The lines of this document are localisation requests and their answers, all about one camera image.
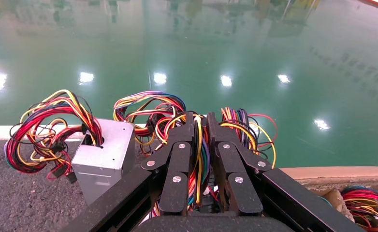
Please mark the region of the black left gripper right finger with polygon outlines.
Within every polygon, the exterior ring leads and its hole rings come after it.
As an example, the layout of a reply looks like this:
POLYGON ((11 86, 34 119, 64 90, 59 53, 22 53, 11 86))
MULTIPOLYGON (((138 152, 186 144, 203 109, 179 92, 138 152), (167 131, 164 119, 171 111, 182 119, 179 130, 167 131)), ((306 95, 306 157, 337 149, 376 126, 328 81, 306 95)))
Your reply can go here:
POLYGON ((207 113, 206 127, 221 212, 260 216, 263 204, 253 183, 272 164, 243 147, 236 132, 220 125, 213 112, 207 113))

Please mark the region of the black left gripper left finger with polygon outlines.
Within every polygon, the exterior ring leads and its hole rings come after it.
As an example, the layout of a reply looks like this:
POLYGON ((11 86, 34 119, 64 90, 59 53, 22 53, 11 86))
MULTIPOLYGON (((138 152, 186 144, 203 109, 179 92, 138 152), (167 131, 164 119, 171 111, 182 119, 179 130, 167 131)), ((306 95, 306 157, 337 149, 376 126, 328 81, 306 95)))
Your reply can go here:
POLYGON ((188 205, 188 180, 190 161, 193 157, 194 119, 192 112, 185 112, 184 125, 168 130, 164 147, 141 162, 141 167, 164 181, 159 209, 162 215, 186 215, 188 205))

